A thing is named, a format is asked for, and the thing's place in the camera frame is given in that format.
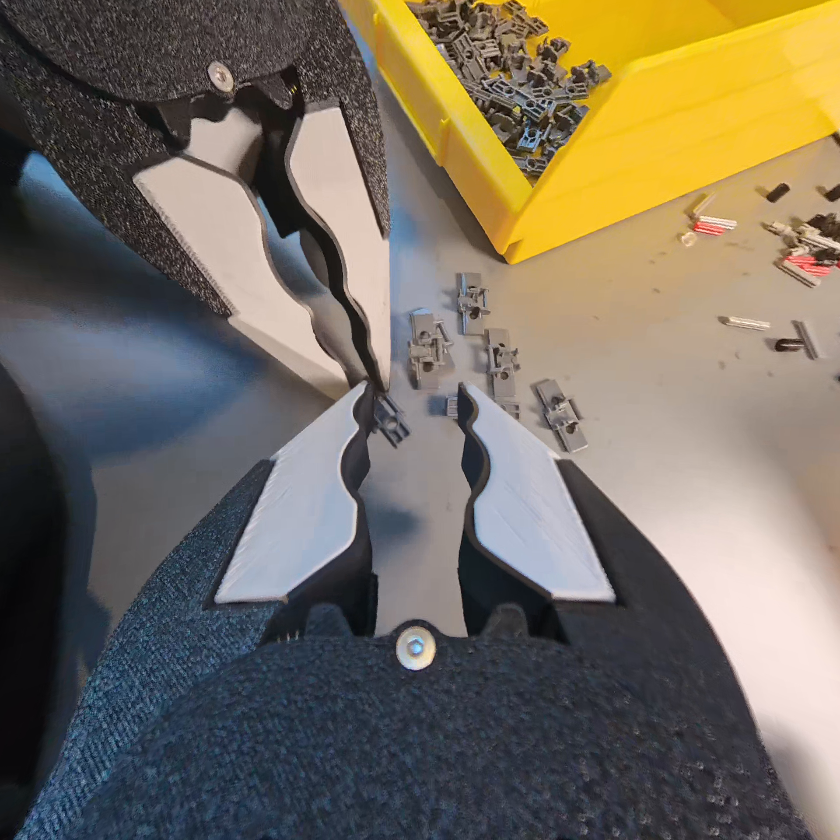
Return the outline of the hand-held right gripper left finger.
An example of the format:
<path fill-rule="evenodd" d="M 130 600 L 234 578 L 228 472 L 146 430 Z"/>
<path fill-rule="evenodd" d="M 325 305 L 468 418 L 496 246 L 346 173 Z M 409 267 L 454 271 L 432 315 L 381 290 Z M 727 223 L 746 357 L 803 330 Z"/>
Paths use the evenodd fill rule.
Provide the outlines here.
<path fill-rule="evenodd" d="M 358 636 L 375 629 L 377 579 L 360 488 L 375 390 L 355 386 L 270 458 L 266 481 L 215 587 L 215 606 L 275 603 L 282 634 L 337 606 Z"/>

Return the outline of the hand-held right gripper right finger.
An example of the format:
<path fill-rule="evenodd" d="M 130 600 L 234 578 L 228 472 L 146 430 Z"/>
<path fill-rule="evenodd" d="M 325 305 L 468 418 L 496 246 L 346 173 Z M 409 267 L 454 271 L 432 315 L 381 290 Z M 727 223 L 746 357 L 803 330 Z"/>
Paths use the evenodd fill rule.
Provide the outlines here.
<path fill-rule="evenodd" d="M 469 485 L 458 549 L 467 634 L 513 605 L 530 635 L 561 637 L 557 606 L 617 597 L 561 470 L 561 458 L 470 382 L 457 392 Z"/>

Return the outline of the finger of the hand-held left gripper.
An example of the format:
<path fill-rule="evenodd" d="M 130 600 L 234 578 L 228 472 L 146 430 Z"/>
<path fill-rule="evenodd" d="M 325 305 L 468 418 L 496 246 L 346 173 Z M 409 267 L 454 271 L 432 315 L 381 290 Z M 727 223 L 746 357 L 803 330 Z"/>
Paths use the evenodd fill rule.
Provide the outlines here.
<path fill-rule="evenodd" d="M 350 322 L 353 346 L 378 389 L 391 386 L 390 246 L 381 231 L 343 111 L 308 106 L 284 163 L 305 215 L 304 252 L 316 247 L 324 276 Z"/>
<path fill-rule="evenodd" d="M 241 178 L 179 154 L 141 170 L 133 183 L 223 299 L 233 328 L 329 398 L 365 379 L 330 353 L 311 308 L 281 278 L 266 220 Z"/>

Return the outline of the pile of grey track links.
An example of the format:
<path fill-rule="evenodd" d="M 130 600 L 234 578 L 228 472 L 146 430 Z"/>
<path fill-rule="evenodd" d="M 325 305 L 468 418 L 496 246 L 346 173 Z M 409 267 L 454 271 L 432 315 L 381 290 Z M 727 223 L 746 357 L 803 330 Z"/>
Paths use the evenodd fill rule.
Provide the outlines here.
<path fill-rule="evenodd" d="M 406 2 L 470 100 L 531 184 L 571 141 L 611 71 L 566 67 L 571 42 L 520 2 Z"/>

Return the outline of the yellow storage bin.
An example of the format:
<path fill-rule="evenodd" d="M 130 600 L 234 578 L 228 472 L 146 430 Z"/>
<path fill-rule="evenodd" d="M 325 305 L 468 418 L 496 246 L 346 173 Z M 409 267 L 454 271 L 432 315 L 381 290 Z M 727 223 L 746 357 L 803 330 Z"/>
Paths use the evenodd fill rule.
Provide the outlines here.
<path fill-rule="evenodd" d="M 535 185 L 406 2 L 341 2 L 496 252 L 516 264 L 838 131 L 839 2 L 523 2 L 612 73 Z"/>

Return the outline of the grey desk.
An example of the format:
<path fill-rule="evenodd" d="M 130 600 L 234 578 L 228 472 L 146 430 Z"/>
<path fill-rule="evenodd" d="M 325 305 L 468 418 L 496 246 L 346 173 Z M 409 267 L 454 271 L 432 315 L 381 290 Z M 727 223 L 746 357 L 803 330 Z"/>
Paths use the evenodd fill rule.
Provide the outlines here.
<path fill-rule="evenodd" d="M 737 670 L 791 798 L 838 836 L 838 278 L 774 267 L 770 219 L 826 207 L 832 140 L 720 184 L 733 235 L 678 241 L 670 203 L 517 266 L 499 260 L 393 95 L 380 88 L 392 202 L 392 392 L 411 436 L 371 438 L 363 486 L 377 631 L 422 617 L 464 632 L 455 552 L 463 438 L 416 392 L 407 313 L 456 332 L 476 271 L 519 348 L 522 423 L 557 447 L 531 387 L 564 383 L 574 457 L 673 565 Z M 66 481 L 70 582 L 55 761 L 109 631 L 157 565 L 258 460 L 328 405 L 87 213 L 29 160 L 2 197 L 2 363 Z"/>

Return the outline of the scatter of black red pins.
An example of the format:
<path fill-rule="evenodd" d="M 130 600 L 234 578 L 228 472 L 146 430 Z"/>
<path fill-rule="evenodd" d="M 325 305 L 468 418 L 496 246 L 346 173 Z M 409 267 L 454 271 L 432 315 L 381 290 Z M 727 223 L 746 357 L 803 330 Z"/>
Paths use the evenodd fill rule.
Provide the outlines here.
<path fill-rule="evenodd" d="M 714 195 L 699 196 L 687 212 L 687 225 L 677 235 L 685 248 L 702 238 L 719 238 L 736 230 L 738 222 L 730 217 L 708 213 Z M 780 251 L 773 266 L 808 289 L 818 288 L 825 278 L 838 273 L 839 222 L 837 213 L 817 213 L 807 219 L 792 217 L 789 222 L 762 222 L 764 231 L 779 239 Z M 777 354 L 803 354 L 810 361 L 826 358 L 816 332 L 803 320 L 791 323 L 794 334 L 770 340 Z"/>

